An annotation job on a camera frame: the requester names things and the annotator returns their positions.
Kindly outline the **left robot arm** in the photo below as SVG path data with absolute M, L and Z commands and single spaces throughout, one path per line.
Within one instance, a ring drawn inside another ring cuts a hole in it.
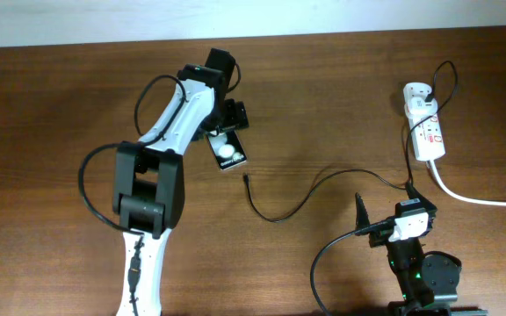
M 113 210 L 123 228 L 126 261 L 120 315 L 159 315 L 163 256 L 184 209 L 184 153 L 205 137 L 220 169 L 243 164 L 237 138 L 249 121 L 243 103 L 228 99 L 239 71 L 230 52 L 214 48 L 203 65 L 179 70 L 161 117 L 116 154 Z

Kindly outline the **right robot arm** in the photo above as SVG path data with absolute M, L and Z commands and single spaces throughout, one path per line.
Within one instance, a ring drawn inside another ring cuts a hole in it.
M 372 248 L 387 248 L 390 269 L 400 285 L 402 301 L 388 304 L 390 315 L 449 315 L 458 299 L 461 261 L 441 251 L 423 251 L 420 239 L 432 230 L 437 207 L 405 184 L 408 199 L 395 205 L 395 213 L 372 224 L 364 201 L 356 201 L 357 235 L 367 235 Z

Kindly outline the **black flip smartphone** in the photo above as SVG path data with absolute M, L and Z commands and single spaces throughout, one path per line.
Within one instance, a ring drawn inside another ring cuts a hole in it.
M 244 164 L 247 155 L 236 131 L 207 135 L 207 140 L 220 170 L 228 170 Z

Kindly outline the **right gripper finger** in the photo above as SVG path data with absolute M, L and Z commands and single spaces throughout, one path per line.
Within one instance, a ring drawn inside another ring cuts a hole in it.
M 369 220 L 368 212 L 365 208 L 364 200 L 361 195 L 356 192 L 355 193 L 355 205 L 356 205 L 356 236 L 364 235 L 364 229 L 366 229 L 369 225 L 371 225 Z
M 424 197 L 411 182 L 405 183 L 405 191 L 410 199 L 418 199 L 426 210 L 435 210 L 436 206 Z

